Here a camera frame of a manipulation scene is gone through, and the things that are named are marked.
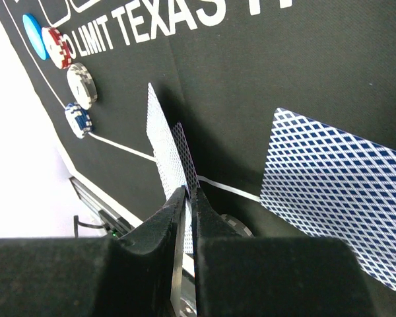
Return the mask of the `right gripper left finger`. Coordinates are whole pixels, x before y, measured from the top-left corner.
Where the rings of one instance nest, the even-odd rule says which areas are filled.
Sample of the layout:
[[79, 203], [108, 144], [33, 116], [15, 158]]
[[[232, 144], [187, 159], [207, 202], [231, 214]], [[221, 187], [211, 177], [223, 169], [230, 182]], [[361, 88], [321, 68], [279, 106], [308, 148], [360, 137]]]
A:
[[177, 316], [186, 190], [121, 238], [0, 238], [0, 316]]

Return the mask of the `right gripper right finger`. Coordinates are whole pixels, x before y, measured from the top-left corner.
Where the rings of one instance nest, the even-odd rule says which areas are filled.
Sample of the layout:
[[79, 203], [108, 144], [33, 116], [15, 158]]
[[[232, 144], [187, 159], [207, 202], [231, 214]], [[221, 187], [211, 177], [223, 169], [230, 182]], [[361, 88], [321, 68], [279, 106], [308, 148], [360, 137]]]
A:
[[246, 238], [191, 193], [200, 316], [375, 316], [362, 271], [335, 238]]

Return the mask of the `blue round blind button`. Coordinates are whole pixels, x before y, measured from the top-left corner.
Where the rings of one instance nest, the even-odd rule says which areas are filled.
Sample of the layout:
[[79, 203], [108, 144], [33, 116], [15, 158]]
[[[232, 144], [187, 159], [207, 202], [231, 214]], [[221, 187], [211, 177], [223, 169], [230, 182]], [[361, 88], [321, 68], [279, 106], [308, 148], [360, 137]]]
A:
[[49, 54], [46, 50], [43, 38], [42, 28], [35, 17], [31, 14], [24, 14], [22, 16], [22, 23], [28, 36], [29, 42], [36, 52], [37, 56], [42, 60], [47, 60]]

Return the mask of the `playing card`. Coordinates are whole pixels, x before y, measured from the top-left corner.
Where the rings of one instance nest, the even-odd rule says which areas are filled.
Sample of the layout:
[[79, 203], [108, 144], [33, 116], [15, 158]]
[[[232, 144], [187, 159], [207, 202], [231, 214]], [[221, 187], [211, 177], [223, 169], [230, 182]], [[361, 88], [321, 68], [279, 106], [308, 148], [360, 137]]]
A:
[[279, 108], [260, 202], [309, 236], [346, 242], [396, 292], [396, 151]]

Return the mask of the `grey white chip stack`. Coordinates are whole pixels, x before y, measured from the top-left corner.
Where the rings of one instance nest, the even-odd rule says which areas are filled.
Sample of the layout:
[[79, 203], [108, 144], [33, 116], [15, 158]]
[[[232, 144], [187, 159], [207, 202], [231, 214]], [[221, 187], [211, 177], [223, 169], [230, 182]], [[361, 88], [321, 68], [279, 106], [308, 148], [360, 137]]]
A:
[[222, 219], [227, 222], [239, 235], [243, 237], [253, 237], [253, 233], [250, 231], [250, 229], [243, 224], [239, 219], [227, 215], [227, 214], [222, 214], [221, 215]]

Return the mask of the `red white chip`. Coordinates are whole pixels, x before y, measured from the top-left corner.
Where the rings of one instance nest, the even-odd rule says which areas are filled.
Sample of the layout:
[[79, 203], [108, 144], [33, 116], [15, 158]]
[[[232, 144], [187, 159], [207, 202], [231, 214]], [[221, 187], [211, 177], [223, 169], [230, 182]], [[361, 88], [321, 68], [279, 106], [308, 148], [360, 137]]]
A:
[[42, 40], [46, 51], [58, 69], [67, 69], [72, 64], [69, 47], [63, 36], [54, 27], [42, 27]]

